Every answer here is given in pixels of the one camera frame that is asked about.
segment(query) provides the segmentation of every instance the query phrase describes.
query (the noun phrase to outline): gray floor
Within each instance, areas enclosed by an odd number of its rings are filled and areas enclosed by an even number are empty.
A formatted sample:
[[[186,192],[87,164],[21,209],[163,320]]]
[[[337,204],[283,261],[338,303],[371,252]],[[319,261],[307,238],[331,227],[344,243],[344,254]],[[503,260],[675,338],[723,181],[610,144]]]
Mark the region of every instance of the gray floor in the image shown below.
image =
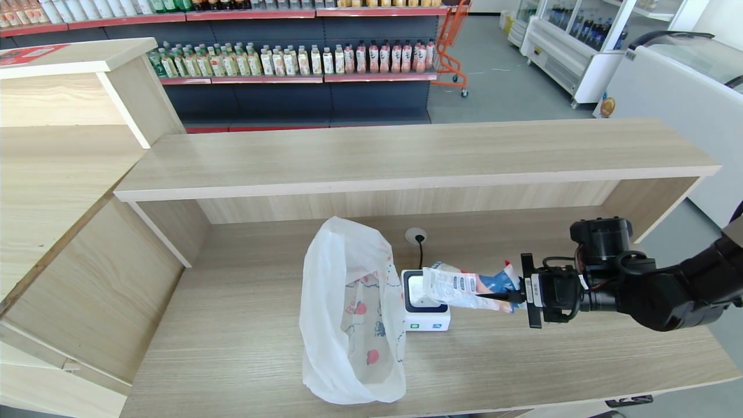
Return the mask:
[[[570,97],[561,87],[538,68],[525,65],[526,59],[498,28],[496,17],[469,17],[452,52],[463,62],[464,71],[471,74],[470,96],[464,99],[459,89],[433,86],[429,100],[433,123],[591,117],[593,106],[571,109]],[[643,246],[659,266],[666,266],[697,254],[716,237],[719,229],[696,206],[684,202],[645,239]],[[739,368],[743,367],[741,324],[743,310],[731,309],[710,325]],[[627,418],[740,417],[743,411],[740,393],[743,393],[743,379],[668,393],[658,396],[650,405],[621,411]],[[0,407],[0,417],[52,416]]]

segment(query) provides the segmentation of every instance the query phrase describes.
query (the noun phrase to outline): black cable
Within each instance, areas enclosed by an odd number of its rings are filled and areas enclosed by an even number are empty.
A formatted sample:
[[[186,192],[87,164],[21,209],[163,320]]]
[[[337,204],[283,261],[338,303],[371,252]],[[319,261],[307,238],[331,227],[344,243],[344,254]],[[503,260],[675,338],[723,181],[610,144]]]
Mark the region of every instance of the black cable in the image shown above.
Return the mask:
[[[423,241],[418,241],[418,247],[421,249],[421,261],[418,262],[418,270],[423,269]]]

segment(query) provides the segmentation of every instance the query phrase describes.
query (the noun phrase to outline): power cord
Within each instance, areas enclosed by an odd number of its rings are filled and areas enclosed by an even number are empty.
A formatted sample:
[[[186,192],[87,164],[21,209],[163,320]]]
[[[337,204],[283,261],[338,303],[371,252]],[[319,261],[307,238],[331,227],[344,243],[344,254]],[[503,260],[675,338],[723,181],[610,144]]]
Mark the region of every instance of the power cord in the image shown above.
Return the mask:
[[[415,241],[418,242],[418,248],[421,250],[421,260],[418,261],[418,270],[423,269],[423,241],[426,239],[423,235],[416,235]]]

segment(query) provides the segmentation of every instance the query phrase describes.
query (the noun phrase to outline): wooden panel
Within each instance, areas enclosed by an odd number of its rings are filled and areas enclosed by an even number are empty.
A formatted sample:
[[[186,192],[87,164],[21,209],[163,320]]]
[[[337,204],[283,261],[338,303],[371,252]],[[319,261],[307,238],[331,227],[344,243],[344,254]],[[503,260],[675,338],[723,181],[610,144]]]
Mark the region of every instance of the wooden panel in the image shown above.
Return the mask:
[[[0,81],[2,126],[126,125],[96,74]]]
[[[633,238],[640,242],[701,180],[698,177],[622,180],[606,198],[604,207],[614,216],[629,219]]]
[[[62,369],[65,363],[70,361],[66,355],[60,353],[54,347],[43,344],[38,339],[33,338],[4,321],[0,321],[0,341],[28,356],[36,358],[38,361],[51,364],[56,369]],[[121,393],[124,396],[129,395],[129,390],[132,387],[130,384],[113,379],[87,364],[78,363],[78,366],[79,369],[75,371],[75,376],[102,388],[108,388],[116,393]]]
[[[126,126],[2,129],[0,317],[144,152]]]
[[[418,264],[418,249],[403,237],[417,225],[429,235],[426,264],[442,260],[494,273],[504,259],[520,269],[523,251],[537,259],[573,254],[571,222],[605,215],[601,208],[566,208],[361,221],[387,238],[398,269]],[[654,332],[625,315],[583,312],[569,324],[535,330],[525,312],[453,309],[449,331],[407,335],[404,398],[330,405],[302,384],[297,326],[302,262],[321,224],[212,227],[197,265],[175,290],[122,417],[228,418],[245,411],[252,417],[421,417],[657,393],[740,377],[706,327]]]
[[[597,206],[618,181],[202,199],[212,224]]]
[[[0,79],[111,71],[157,46],[155,38],[75,42],[27,64],[3,65]]]
[[[194,200],[131,203],[132,208],[184,264],[191,267],[210,223]]]
[[[708,176],[717,163],[656,120],[545,120],[161,138],[125,202]]]
[[[98,77],[143,148],[163,135],[186,133],[147,57]]]
[[[182,266],[112,199],[5,316],[67,357],[131,383]]]
[[[0,364],[0,402],[72,417],[118,417],[126,396],[62,370]]]

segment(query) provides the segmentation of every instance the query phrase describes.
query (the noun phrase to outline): sticker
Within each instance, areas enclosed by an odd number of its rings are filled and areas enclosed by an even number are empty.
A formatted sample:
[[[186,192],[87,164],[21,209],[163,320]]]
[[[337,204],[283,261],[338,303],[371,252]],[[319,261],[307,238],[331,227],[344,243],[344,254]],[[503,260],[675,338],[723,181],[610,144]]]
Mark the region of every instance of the sticker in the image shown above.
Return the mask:
[[[524,277],[526,282],[526,301],[527,303],[534,303],[534,297],[531,295],[531,277]]]
[[[531,279],[533,281],[533,286],[531,287],[531,291],[533,292],[533,296],[534,296],[534,306],[543,308],[545,305],[542,302],[542,290],[539,288],[539,275],[534,274],[531,276]]]

